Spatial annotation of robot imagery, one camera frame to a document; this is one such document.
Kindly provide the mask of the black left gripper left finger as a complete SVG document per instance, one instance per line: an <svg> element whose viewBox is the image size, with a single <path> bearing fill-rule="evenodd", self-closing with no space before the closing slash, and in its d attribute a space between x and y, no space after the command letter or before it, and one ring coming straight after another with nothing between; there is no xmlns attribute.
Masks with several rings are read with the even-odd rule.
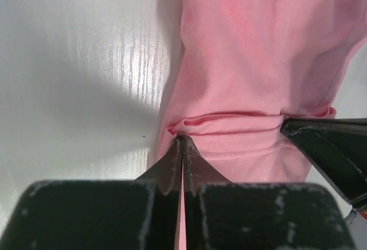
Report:
<svg viewBox="0 0 367 250"><path fill-rule="evenodd" d="M135 180L44 180L20 196L2 249L177 249L182 138Z"/></svg>

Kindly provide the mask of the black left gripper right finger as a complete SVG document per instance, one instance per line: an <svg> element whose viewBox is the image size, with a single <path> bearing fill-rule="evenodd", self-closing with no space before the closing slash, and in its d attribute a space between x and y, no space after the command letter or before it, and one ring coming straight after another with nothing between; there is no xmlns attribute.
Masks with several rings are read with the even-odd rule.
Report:
<svg viewBox="0 0 367 250"><path fill-rule="evenodd" d="M182 138L187 249L354 249L331 194L311 183L231 183Z"/></svg>

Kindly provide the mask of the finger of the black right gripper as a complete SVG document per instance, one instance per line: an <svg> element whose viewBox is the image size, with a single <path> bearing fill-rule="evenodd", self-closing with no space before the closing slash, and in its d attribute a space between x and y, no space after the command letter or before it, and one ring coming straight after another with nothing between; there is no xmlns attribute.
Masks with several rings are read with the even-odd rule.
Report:
<svg viewBox="0 0 367 250"><path fill-rule="evenodd" d="M353 209L366 209L365 118L291 118L280 132Z"/></svg>

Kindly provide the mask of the pink t-shirt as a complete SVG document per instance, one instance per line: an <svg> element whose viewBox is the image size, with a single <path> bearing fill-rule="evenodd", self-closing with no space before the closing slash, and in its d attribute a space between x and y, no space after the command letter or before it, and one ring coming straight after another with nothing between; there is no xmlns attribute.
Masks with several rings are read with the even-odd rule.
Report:
<svg viewBox="0 0 367 250"><path fill-rule="evenodd" d="M182 0L181 37L159 153L187 136L231 183L306 183L314 166L280 129L335 119L366 0Z"/></svg>

